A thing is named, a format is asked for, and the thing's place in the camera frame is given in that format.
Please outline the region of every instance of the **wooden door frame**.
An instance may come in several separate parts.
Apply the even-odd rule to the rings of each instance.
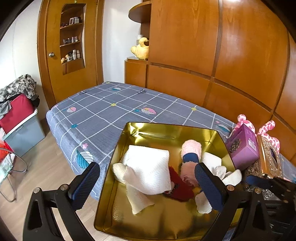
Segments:
[[[51,109],[57,102],[54,98],[52,84],[50,81],[49,70],[47,65],[47,50],[46,50],[46,26],[47,12],[50,0],[43,0],[41,3],[38,27],[37,27],[37,56],[40,78],[43,92],[48,105]],[[95,26],[95,59],[96,59],[96,82],[103,83],[103,65],[102,65],[102,30],[103,30],[103,11],[104,0],[99,0],[96,7],[96,26]]]

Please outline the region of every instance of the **gray storage box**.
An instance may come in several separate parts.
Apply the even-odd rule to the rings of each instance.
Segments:
[[[2,137],[18,156],[24,155],[45,137],[37,113],[38,110],[35,109],[33,114]]]

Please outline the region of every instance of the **figurine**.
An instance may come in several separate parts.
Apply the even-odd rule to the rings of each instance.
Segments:
[[[131,52],[138,59],[148,59],[149,46],[146,46],[144,42],[148,42],[148,39],[145,37],[139,40],[139,44],[137,46],[131,47]]]

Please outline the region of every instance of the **small bottle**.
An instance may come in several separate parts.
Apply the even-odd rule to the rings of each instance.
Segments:
[[[76,49],[73,49],[73,59],[75,60],[76,59]]]

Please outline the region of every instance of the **stuffed toy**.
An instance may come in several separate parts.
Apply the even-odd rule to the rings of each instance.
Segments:
[[[172,167],[169,167],[169,171],[172,189],[165,191],[164,194],[179,201],[188,201],[189,199],[193,199],[194,193],[192,189],[181,180],[178,173],[176,173]]]
[[[139,40],[139,44],[137,46],[131,47],[131,52],[138,58],[138,59],[148,59],[149,53],[149,46],[146,46],[144,42],[148,42],[148,39],[143,37]]]
[[[266,133],[267,131],[272,130],[275,126],[276,126],[275,122],[271,120],[259,129],[257,135],[261,135],[265,137],[270,142],[270,144],[276,149],[276,152],[279,154],[279,148],[280,148],[279,140],[275,137],[269,136]]]
[[[249,120],[247,120],[247,118],[246,118],[245,115],[240,114],[237,117],[237,121],[238,121],[238,123],[233,128],[233,130],[230,133],[230,136],[229,137],[231,137],[231,135],[233,134],[233,132],[235,132],[236,130],[238,130],[242,126],[242,124],[245,124],[252,132],[255,133],[255,127],[253,126],[252,122],[250,122]]]

